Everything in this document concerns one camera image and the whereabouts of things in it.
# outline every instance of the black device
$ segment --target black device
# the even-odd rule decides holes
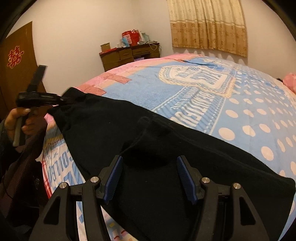
[[[79,240],[76,201],[83,204],[87,240],[111,241],[100,204],[113,198],[122,169],[122,157],[115,156],[109,167],[84,184],[61,183],[37,220],[29,241]],[[254,205],[239,183],[216,184],[192,168],[185,156],[178,157],[177,170],[187,199],[192,205],[202,206],[189,241],[269,241]]]
[[[64,105],[72,104],[73,100],[71,98],[60,97],[57,94],[37,92],[38,85],[42,81],[46,65],[39,65],[35,71],[33,78],[28,85],[26,92],[20,92],[16,99],[17,107],[32,108],[47,105]],[[15,137],[13,141],[13,146],[18,147],[25,144],[25,134],[21,131],[21,127],[25,125],[25,122],[30,114],[19,117],[15,128]]]

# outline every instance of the cardboard box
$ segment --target cardboard box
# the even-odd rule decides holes
[[[101,45],[101,49],[102,49],[102,52],[105,52],[105,51],[111,49],[110,43],[106,43],[106,44]]]

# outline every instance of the drawer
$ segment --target drawer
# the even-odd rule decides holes
[[[119,66],[124,65],[124,64],[128,64],[128,63],[132,63],[132,62],[134,62],[133,57],[132,58],[127,58],[127,59],[124,59],[124,60],[120,60]]]
[[[119,51],[119,56],[120,56],[120,60],[132,58],[133,52],[131,51],[131,49],[121,50]]]
[[[151,53],[151,58],[159,58],[159,52],[154,52],[154,53]]]
[[[151,45],[150,53],[158,52],[159,53],[159,45]]]
[[[113,62],[113,63],[107,63],[103,64],[105,71],[108,71],[110,69],[117,68],[119,66],[119,61],[118,62]]]
[[[133,56],[139,56],[150,53],[150,47],[133,49]]]
[[[118,52],[113,52],[102,57],[103,64],[118,62],[120,60]]]

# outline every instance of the metal screw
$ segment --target metal screw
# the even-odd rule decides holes
[[[91,178],[91,182],[92,182],[92,183],[96,183],[98,180],[99,180],[98,177],[92,177],[92,178]]]
[[[240,189],[242,186],[241,186],[239,183],[234,183],[234,184],[233,184],[233,187],[234,187],[235,189]]]
[[[203,183],[209,183],[210,182],[210,179],[208,177],[203,177],[202,178],[202,182]]]
[[[61,184],[59,185],[59,187],[60,187],[60,188],[63,188],[63,189],[64,189],[66,186],[67,186],[67,183],[61,183]]]

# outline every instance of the hand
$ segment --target hand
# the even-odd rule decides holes
[[[18,107],[9,112],[7,118],[5,119],[4,126],[6,128],[7,134],[11,140],[14,139],[15,136],[15,126],[16,121],[20,116],[26,116],[31,112],[31,109],[25,109],[22,107]],[[43,116],[39,116],[38,109],[32,110],[29,118],[26,120],[25,125],[22,127],[22,131],[26,135],[35,135],[44,125],[46,124]]]

